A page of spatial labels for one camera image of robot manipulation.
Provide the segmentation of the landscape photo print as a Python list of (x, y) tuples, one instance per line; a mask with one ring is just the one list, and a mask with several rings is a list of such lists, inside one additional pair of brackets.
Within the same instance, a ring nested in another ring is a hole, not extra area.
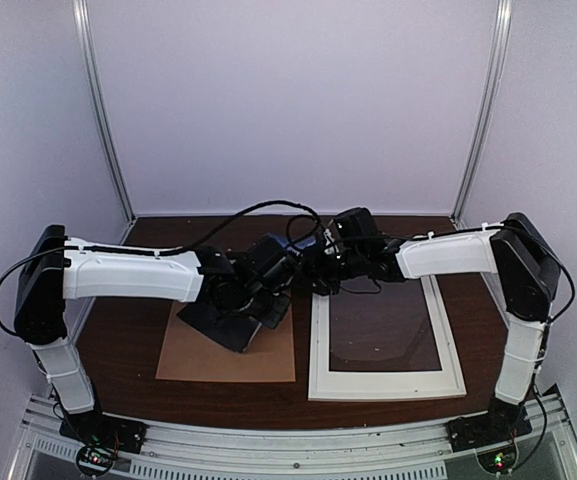
[[(290, 242), (284, 236), (267, 235), (276, 237), (295, 257), (297, 261), (295, 275), (298, 274), (302, 261), (305, 259), (305, 251), (316, 246), (321, 240), (321, 236), (318, 234), (302, 237), (295, 243)], [(226, 253), (217, 248), (202, 247), (196, 251), (200, 261), (198, 271), (202, 275), (203, 269), (217, 269), (218, 271), (235, 271), (241, 275), (251, 276), (252, 272), (249, 269), (247, 260), (248, 249), (242, 252)], [(246, 351), (259, 329), (265, 327), (251, 319), (228, 318), (223, 324), (219, 325), (206, 321), (202, 317), (202, 285), (197, 299), (187, 303), (178, 313), (178, 317), (211, 341), (236, 353)]]

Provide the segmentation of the clear acrylic sheet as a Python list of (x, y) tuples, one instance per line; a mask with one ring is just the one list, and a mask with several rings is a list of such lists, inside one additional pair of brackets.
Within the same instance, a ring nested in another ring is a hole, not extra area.
[(333, 372), (440, 371), (441, 361), (419, 280), (346, 281), (329, 298), (329, 369)]

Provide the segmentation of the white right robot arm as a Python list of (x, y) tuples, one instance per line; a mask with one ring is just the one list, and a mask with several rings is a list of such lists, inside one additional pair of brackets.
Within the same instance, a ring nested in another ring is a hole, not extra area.
[[(516, 409), (527, 397), (546, 355), (552, 305), (564, 268), (532, 222), (512, 213), (499, 223), (410, 239), (387, 237), (369, 212), (354, 209), (333, 221), (311, 268), (324, 290), (312, 298), (308, 398), (311, 401), (379, 402), (463, 397), (466, 386), (437, 279), (441, 275), (490, 274), (503, 295), (507, 340), (493, 399), (481, 419), (487, 440), (503, 440), (519, 424)], [(441, 368), (438, 371), (335, 371), (330, 363), (331, 295), (345, 280), (421, 283)]]

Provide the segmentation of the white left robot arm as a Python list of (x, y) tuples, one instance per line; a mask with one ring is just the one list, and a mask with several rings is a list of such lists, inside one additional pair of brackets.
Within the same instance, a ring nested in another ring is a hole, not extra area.
[(112, 424), (99, 409), (92, 381), (69, 338), (68, 300), (129, 297), (183, 304), (183, 322), (212, 342), (244, 352), (262, 327), (276, 328), (290, 306), (296, 271), (291, 253), (265, 236), (243, 253), (212, 247), (157, 250), (98, 245), (47, 227), (18, 280), (13, 326), (34, 351), (74, 429), (91, 444)]

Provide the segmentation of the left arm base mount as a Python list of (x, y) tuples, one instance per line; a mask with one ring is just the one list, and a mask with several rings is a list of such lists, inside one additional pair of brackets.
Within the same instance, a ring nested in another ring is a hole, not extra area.
[(85, 477), (104, 476), (123, 461), (121, 453), (139, 454), (142, 450), (148, 427), (141, 421), (107, 415), (97, 403), (89, 411), (71, 413), (60, 397), (53, 410), (61, 419), (60, 435), (81, 444), (74, 462)]

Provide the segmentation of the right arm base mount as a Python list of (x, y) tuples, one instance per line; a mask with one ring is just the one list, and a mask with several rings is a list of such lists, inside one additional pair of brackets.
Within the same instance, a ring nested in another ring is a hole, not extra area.
[(493, 397), (484, 413), (457, 417), (446, 424), (453, 452), (474, 450), (482, 470), (491, 475), (510, 474), (519, 464), (517, 439), (532, 432), (524, 403)]

